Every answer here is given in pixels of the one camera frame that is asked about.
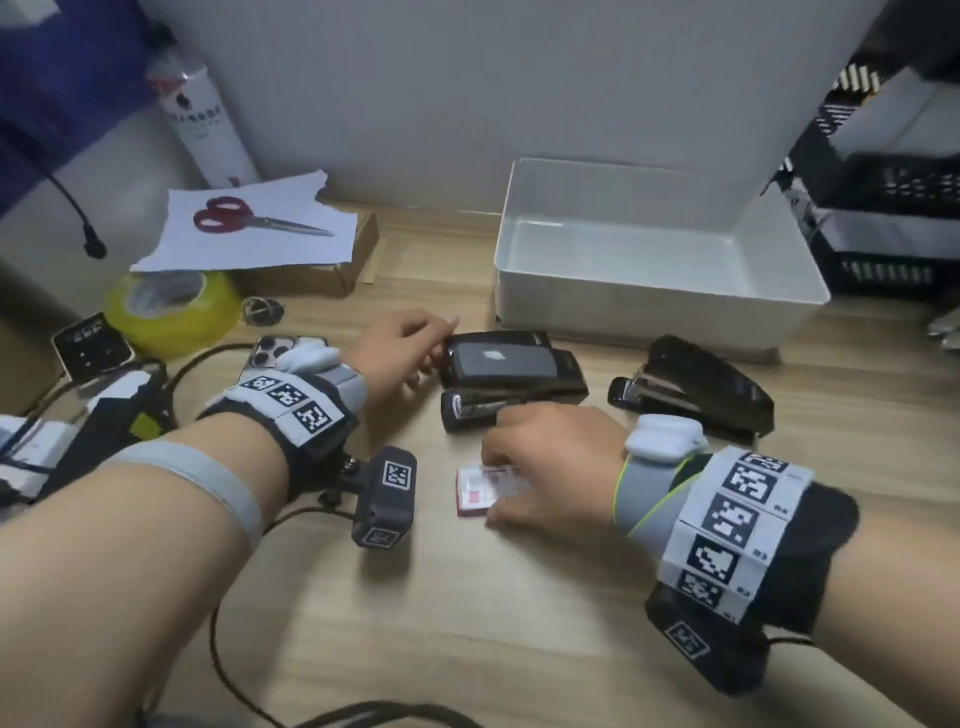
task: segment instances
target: tape roll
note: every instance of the tape roll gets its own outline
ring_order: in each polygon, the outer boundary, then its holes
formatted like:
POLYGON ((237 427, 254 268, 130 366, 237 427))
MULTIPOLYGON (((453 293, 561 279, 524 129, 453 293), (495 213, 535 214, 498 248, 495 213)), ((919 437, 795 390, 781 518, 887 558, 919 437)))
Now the tape roll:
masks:
POLYGON ((219 341, 240 321, 241 301, 226 273, 128 273, 104 313, 130 342, 169 360, 219 341))

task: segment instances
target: white plastic bin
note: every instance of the white plastic bin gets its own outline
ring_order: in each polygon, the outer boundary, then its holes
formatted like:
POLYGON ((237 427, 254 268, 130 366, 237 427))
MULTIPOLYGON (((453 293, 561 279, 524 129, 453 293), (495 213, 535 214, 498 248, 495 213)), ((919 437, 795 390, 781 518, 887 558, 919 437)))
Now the white plastic bin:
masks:
POLYGON ((739 209, 743 190, 702 172, 518 160, 494 257, 500 323, 768 355, 829 292, 776 186, 739 209))

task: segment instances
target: purple fabric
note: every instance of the purple fabric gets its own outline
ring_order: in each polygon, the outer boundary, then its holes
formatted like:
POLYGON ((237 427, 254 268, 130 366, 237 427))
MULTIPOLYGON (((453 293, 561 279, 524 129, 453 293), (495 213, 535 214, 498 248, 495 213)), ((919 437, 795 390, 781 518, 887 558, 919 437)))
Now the purple fabric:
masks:
MULTIPOLYGON (((0 29, 0 119, 12 122, 59 169, 151 102, 150 52, 135 0, 58 0, 39 25, 0 29)), ((0 135, 0 214, 39 175, 0 135)))

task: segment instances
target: cardboard box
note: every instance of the cardboard box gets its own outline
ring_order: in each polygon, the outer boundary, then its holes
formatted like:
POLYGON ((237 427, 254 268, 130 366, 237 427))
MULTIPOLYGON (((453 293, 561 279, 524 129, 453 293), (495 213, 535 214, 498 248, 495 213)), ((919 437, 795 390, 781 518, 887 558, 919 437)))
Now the cardboard box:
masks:
POLYGON ((343 212, 357 213, 357 232, 353 240, 353 260, 338 265, 278 265, 275 268, 254 268, 233 271, 240 288, 253 296, 331 296, 342 299, 356 287, 363 267, 370 259, 380 230, 376 214, 369 209, 348 203, 324 202, 343 212))

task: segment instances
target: small red and white box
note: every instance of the small red and white box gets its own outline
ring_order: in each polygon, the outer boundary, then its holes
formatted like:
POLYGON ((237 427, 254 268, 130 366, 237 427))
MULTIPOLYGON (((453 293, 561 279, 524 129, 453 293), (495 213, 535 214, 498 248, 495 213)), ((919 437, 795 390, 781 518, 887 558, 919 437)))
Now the small red and white box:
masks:
POLYGON ((530 481, 516 468, 477 465, 457 471, 457 515, 483 516, 498 498, 530 490, 530 481))

